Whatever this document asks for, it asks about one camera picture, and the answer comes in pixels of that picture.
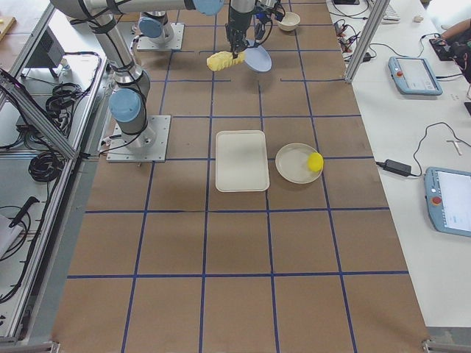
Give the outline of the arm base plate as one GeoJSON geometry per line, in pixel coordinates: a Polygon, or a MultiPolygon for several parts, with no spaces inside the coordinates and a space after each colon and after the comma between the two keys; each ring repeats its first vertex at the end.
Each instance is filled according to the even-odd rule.
{"type": "Polygon", "coordinates": [[[147,163],[166,160],[170,115],[148,115],[146,128],[139,135],[129,135],[122,131],[123,123],[117,122],[115,133],[120,138],[113,139],[106,160],[109,163],[147,163]]]}
{"type": "Polygon", "coordinates": [[[138,51],[179,51],[183,44],[183,23],[161,24],[155,21],[141,21],[138,28],[138,51]]]}

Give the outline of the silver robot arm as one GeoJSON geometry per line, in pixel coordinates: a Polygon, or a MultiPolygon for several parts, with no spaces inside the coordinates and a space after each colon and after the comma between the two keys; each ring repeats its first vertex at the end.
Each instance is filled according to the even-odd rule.
{"type": "MultiPolygon", "coordinates": [[[[184,1],[184,10],[197,10],[208,16],[216,15],[223,7],[225,1],[184,1]]],[[[138,28],[141,34],[149,39],[164,38],[166,27],[170,23],[166,11],[170,7],[154,12],[141,12],[138,28]]],[[[280,1],[230,1],[227,23],[225,25],[227,40],[235,43],[247,38],[247,30],[256,16],[262,24],[271,21],[272,16],[282,21],[286,11],[280,1]]]]}
{"type": "Polygon", "coordinates": [[[141,148],[152,144],[155,133],[149,127],[146,99],[150,78],[126,47],[116,28],[117,15],[142,13],[151,19],[153,12],[196,10],[203,15],[216,15],[223,1],[53,1],[54,7],[71,18],[71,23],[86,23],[94,33],[110,66],[115,72],[117,91],[109,100],[109,109],[121,129],[125,146],[141,148]]]}

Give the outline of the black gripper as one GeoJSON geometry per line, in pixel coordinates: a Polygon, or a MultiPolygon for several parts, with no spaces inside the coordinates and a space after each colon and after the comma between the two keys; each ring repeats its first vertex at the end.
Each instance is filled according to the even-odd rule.
{"type": "Polygon", "coordinates": [[[282,21],[286,11],[281,1],[256,1],[255,40],[267,40],[271,35],[274,21],[282,21]]]}
{"type": "Polygon", "coordinates": [[[249,47],[249,41],[247,40],[248,26],[238,29],[232,24],[226,24],[225,29],[227,40],[230,44],[230,51],[233,54],[240,54],[249,47]]]}

